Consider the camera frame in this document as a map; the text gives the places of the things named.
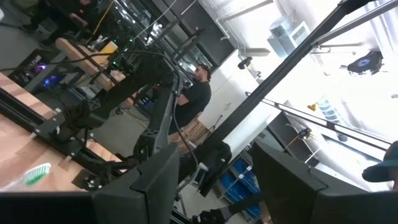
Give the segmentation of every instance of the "desk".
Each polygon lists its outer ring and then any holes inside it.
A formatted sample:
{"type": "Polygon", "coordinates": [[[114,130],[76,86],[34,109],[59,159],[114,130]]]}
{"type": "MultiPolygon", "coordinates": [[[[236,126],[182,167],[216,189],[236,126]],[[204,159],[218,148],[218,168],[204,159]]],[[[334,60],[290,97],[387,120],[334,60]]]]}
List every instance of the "desk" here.
{"type": "MultiPolygon", "coordinates": [[[[83,54],[81,54],[79,52],[79,50],[74,48],[74,46],[72,46],[72,44],[70,44],[69,41],[66,39],[63,39],[63,38],[57,39],[57,41],[55,41],[55,45],[57,46],[57,48],[59,50],[64,52],[67,55],[67,57],[70,58],[71,60],[79,60],[79,59],[82,59],[85,57],[83,54]]],[[[79,45],[79,46],[87,55],[93,55],[93,52],[88,50],[86,47],[84,47],[82,45],[79,45]]],[[[92,59],[98,65],[107,65],[109,63],[107,58],[108,58],[107,56],[103,56],[103,55],[92,57],[92,59]]],[[[93,65],[89,60],[83,60],[81,62],[76,62],[76,63],[74,63],[74,65],[81,68],[84,72],[86,72],[89,75],[95,74],[96,72],[99,71],[98,68],[95,65],[93,65]]],[[[121,80],[123,80],[125,78],[125,76],[121,72],[117,72],[117,71],[112,71],[111,75],[118,82],[120,82],[121,80]]],[[[113,83],[104,74],[101,74],[96,79],[96,82],[99,83],[105,90],[109,90],[115,85],[115,83],[113,83]]],[[[132,106],[133,100],[128,98],[125,100],[124,104],[125,104],[125,106],[132,106]]]]}
{"type": "MultiPolygon", "coordinates": [[[[0,88],[30,106],[44,118],[51,118],[53,111],[44,103],[25,91],[19,85],[0,73],[0,88]]],[[[0,114],[0,186],[21,176],[25,171],[45,162],[51,163],[51,173],[30,190],[76,191],[82,190],[71,181],[83,169],[76,162],[52,149],[50,146],[32,139],[30,133],[0,114]]],[[[119,159],[97,142],[89,140],[87,147],[106,161],[119,159]]]]}

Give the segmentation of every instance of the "baseball cap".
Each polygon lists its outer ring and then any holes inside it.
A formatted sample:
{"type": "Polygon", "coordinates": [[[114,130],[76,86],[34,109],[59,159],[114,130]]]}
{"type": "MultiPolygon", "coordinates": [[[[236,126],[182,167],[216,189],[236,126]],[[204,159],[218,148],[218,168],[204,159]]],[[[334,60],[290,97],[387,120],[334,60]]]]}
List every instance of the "baseball cap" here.
{"type": "Polygon", "coordinates": [[[362,178],[368,182],[391,181],[389,168],[398,168],[398,141],[393,142],[387,149],[383,161],[363,170],[362,178]]]}

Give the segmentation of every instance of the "shelving unit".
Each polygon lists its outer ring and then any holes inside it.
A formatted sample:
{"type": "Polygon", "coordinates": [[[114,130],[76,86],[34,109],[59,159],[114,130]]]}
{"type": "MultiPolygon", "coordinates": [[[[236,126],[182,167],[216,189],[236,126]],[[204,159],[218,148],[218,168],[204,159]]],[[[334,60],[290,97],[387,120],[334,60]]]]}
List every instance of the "shelving unit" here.
{"type": "MultiPolygon", "coordinates": [[[[225,173],[217,180],[214,190],[217,197],[236,203],[244,198],[260,192],[256,176],[252,170],[253,160],[248,153],[250,147],[243,150],[228,166],[225,173]]],[[[243,211],[251,223],[258,221],[261,210],[259,205],[243,211]]]]}

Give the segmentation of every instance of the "yellow object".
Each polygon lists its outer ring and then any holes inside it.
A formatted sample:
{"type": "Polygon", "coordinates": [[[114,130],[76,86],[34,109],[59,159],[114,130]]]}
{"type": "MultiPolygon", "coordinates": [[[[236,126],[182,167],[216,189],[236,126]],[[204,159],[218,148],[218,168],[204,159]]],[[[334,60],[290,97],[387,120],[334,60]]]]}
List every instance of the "yellow object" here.
{"type": "Polygon", "coordinates": [[[309,108],[312,111],[315,111],[317,109],[317,104],[308,105],[307,108],[309,108]]]}
{"type": "Polygon", "coordinates": [[[111,9],[113,3],[115,0],[112,0],[111,4],[109,4],[108,8],[106,9],[104,15],[101,17],[101,19],[99,20],[97,26],[95,27],[95,30],[93,32],[93,35],[95,35],[97,33],[98,28],[100,28],[100,25],[102,23],[102,20],[104,20],[105,16],[107,15],[107,13],[109,12],[109,10],[111,9]]]}
{"type": "Polygon", "coordinates": [[[105,47],[101,50],[101,54],[111,54],[113,53],[116,49],[118,48],[118,46],[113,42],[113,41],[109,41],[109,43],[107,45],[105,45],[105,47]]]}

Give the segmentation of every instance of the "gray floor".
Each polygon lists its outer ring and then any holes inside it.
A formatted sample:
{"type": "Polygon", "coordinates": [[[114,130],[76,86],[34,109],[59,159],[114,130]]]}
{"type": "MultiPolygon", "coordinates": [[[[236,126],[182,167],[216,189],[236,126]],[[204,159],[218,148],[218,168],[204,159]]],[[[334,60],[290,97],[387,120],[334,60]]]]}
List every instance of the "gray floor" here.
{"type": "MultiPolygon", "coordinates": [[[[27,22],[28,18],[18,11],[10,13],[0,6],[5,13],[2,22],[21,25],[27,22]]],[[[38,47],[39,35],[27,35],[19,29],[0,26],[0,68],[9,68],[18,66],[34,49],[38,47]]],[[[146,120],[135,109],[130,112],[141,120],[146,120]]],[[[144,131],[141,123],[136,117],[127,113],[113,116],[97,130],[94,130],[95,139],[105,148],[113,153],[121,153],[124,156],[132,154],[133,147],[139,135],[144,131]]],[[[196,194],[196,188],[189,185],[182,191],[182,198],[187,210],[187,215],[198,215],[202,210],[224,207],[227,204],[218,200],[213,192],[204,198],[196,194]]],[[[229,223],[241,224],[247,223],[241,215],[235,215],[229,223]]]]}

